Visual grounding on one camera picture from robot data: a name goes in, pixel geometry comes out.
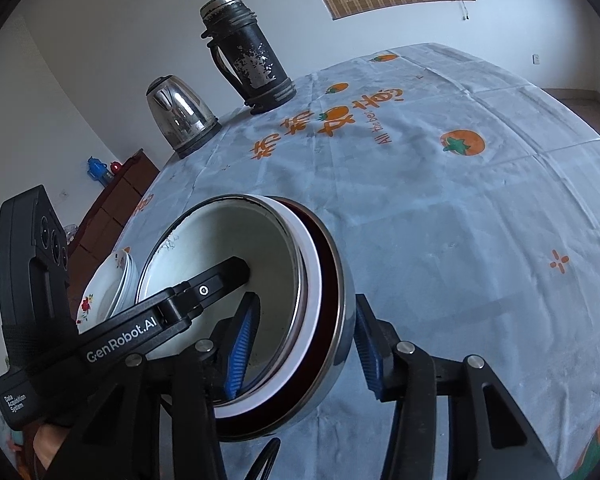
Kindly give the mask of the person's left hand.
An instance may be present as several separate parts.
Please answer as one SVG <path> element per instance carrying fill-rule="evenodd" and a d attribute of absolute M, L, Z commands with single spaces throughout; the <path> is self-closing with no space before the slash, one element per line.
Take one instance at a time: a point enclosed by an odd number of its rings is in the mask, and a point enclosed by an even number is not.
<path fill-rule="evenodd" d="M 50 424 L 43 424 L 38 427 L 33 439 L 33 449 L 44 469 L 50 466 L 68 434 L 68 429 Z"/>

